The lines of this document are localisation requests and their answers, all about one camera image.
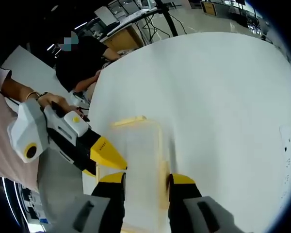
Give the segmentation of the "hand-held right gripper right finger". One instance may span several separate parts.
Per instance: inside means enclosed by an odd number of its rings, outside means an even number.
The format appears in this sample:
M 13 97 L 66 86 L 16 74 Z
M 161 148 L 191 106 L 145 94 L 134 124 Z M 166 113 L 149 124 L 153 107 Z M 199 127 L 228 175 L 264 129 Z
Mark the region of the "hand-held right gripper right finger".
M 235 233 L 233 215 L 209 196 L 202 196 L 188 176 L 171 173 L 168 218 L 173 233 Z

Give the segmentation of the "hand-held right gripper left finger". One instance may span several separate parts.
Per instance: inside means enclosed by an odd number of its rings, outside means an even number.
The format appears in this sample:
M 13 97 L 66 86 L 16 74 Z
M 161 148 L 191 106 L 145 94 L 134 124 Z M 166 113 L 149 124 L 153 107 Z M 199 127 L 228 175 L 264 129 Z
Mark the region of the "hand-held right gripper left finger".
M 77 197 L 50 233 L 119 233 L 125 216 L 126 173 L 104 176 L 91 195 Z

